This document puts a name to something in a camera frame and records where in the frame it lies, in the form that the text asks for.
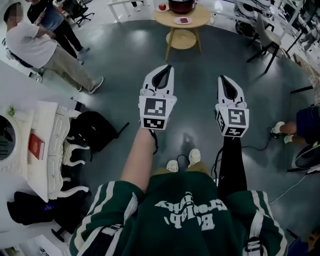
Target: black backpack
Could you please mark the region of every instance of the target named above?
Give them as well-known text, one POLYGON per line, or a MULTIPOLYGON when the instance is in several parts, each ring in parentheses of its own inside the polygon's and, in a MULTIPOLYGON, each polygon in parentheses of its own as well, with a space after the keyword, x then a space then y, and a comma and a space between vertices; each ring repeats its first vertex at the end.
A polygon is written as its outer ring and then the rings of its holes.
POLYGON ((88 111, 81 113, 71 124, 72 135, 80 135, 91 148, 91 153, 100 152, 113 139, 119 138, 120 133, 129 125, 119 131, 98 112, 88 111))

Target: green floor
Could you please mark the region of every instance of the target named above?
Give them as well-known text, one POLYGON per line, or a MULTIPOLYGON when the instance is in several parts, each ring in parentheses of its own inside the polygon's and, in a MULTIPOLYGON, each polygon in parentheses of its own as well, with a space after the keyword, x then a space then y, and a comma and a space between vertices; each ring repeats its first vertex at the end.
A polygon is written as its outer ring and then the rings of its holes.
MULTIPOLYGON (((169 28, 151 20, 77 32, 81 43, 91 47, 85 68, 93 75, 105 77, 105 83, 95 94, 81 93, 79 100, 105 116, 116 129, 130 122, 120 138, 95 154, 92 162, 86 152, 87 164, 75 167, 74 175, 93 194, 101 183, 120 178, 139 127, 139 91, 146 74, 166 64, 168 32, 169 28)), ((201 159, 211 169, 223 145, 214 116, 219 75, 232 78, 242 87, 250 109, 249 129, 241 140, 243 146, 263 148, 268 139, 268 127, 278 121, 294 119, 297 110, 313 103, 312 92, 290 97, 290 91, 310 85, 307 75, 291 60, 276 58, 268 73, 262 75, 270 55, 246 63, 258 51, 257 43, 247 47, 246 37, 211 26, 201 27, 199 33, 202 54, 193 47, 172 49, 169 56, 168 63, 175 70, 174 95, 178 100, 166 131, 158 136, 159 152, 154 169, 165 167, 179 154, 187 155, 192 148, 201 151, 201 159)), ((266 191, 272 201, 297 183, 304 173, 287 173, 297 150, 292 145, 284 145, 280 139, 272 139, 267 150, 262 152, 243 149, 248 189, 266 191)), ((306 177, 271 204, 273 215, 283 229, 305 236, 318 225, 319 179, 320 174, 306 177)))

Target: oval mirror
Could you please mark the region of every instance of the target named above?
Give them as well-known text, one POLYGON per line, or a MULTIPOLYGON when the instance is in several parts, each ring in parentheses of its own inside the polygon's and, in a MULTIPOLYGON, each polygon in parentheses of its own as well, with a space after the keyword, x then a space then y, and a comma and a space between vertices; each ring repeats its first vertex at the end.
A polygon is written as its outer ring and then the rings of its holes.
POLYGON ((16 134, 8 119, 0 115, 0 162, 7 159, 15 149, 16 134))

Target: white marker cube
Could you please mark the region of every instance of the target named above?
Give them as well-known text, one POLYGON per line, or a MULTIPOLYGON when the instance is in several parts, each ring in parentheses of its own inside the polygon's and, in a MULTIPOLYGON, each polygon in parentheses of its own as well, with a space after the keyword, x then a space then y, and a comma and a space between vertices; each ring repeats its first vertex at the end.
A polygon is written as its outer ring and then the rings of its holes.
POLYGON ((249 127, 249 109, 221 106, 216 121, 223 136, 241 138, 249 127))
POLYGON ((157 97, 140 96, 140 121, 141 127, 153 130, 165 130, 170 114, 177 102, 175 96, 157 97))

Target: blue t-shirt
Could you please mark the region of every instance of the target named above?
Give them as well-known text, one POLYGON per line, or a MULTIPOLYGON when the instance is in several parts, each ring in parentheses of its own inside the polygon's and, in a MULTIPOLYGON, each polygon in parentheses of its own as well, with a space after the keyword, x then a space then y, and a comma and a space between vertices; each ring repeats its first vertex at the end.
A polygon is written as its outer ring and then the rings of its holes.
POLYGON ((53 32, 64 21, 64 17, 58 13, 53 5, 49 5, 45 10, 45 16, 41 25, 48 31, 53 32))

